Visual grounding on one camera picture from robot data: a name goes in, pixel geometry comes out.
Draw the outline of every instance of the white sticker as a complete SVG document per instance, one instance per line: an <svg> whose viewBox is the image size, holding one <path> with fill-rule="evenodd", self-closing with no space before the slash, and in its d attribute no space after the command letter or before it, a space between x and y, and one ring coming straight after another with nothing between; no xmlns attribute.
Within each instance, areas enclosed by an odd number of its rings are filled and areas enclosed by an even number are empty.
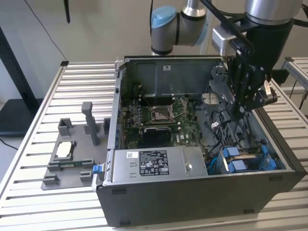
<svg viewBox="0 0 308 231"><path fill-rule="evenodd" d="M127 152L127 158L138 158L138 152Z"/></svg>
<svg viewBox="0 0 308 231"><path fill-rule="evenodd" d="M170 70L171 70L170 65L163 66L163 71L170 71Z"/></svg>

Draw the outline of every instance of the power supply label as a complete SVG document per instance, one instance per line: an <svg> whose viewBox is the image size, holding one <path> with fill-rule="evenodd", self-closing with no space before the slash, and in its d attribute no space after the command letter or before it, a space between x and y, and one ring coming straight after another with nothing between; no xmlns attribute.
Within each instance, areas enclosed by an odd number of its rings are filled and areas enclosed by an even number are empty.
<svg viewBox="0 0 308 231"><path fill-rule="evenodd" d="M140 175L159 176L169 175L167 151L141 151L139 152Z"/></svg>

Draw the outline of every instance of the motherboard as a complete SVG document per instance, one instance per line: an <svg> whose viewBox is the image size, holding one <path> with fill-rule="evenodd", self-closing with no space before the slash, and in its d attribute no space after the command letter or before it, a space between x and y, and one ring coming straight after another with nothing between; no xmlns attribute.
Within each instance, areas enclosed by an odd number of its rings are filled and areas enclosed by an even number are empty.
<svg viewBox="0 0 308 231"><path fill-rule="evenodd" d="M158 103L142 98L122 108L124 148L200 146L204 150L193 102L184 96L165 102L170 104L153 105Z"/></svg>

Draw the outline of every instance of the gray fixture post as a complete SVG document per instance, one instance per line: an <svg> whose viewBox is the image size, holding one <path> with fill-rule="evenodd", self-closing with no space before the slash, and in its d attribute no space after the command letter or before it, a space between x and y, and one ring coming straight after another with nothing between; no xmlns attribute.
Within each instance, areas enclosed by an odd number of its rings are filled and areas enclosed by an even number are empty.
<svg viewBox="0 0 308 231"><path fill-rule="evenodd" d="M83 102L81 106L81 112L86 115L87 131L89 131L93 145L97 146L99 144L99 139L96 134L96 124L95 119L92 116L92 102Z"/></svg>

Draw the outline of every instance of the metal rail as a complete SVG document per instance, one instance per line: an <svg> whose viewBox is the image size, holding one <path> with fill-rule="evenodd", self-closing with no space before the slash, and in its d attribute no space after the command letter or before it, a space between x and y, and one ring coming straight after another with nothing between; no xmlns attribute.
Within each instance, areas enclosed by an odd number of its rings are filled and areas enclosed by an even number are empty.
<svg viewBox="0 0 308 231"><path fill-rule="evenodd" d="M308 90L308 58L286 58L282 69L287 70L304 89Z"/></svg>
<svg viewBox="0 0 308 231"><path fill-rule="evenodd" d="M114 63L71 63L61 67L3 182L0 230L107 231L103 211L91 187L41 190L60 118L84 124L83 101L93 102L96 121L110 116ZM274 124L308 171L308 121L273 83L279 96L265 107ZM275 196L257 215L213 218L126 228L126 230L297 230L308 229L308 176L290 192Z"/></svg>

